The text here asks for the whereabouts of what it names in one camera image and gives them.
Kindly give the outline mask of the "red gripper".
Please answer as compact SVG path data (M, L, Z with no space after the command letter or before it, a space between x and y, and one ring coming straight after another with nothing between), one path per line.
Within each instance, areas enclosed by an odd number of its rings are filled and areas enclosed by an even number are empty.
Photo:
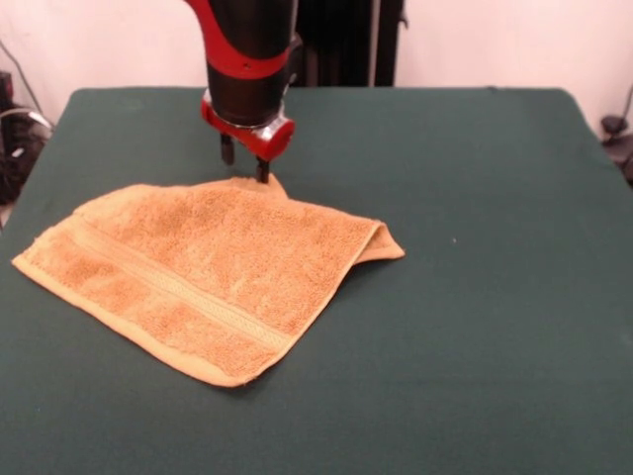
M259 183L269 181L270 164L288 147L295 131L295 122L284 114L284 108L272 121L257 127L231 124L216 113L211 99L202 100L202 116L221 136L221 156L225 164L234 164L234 142L241 143L256 156L255 178Z

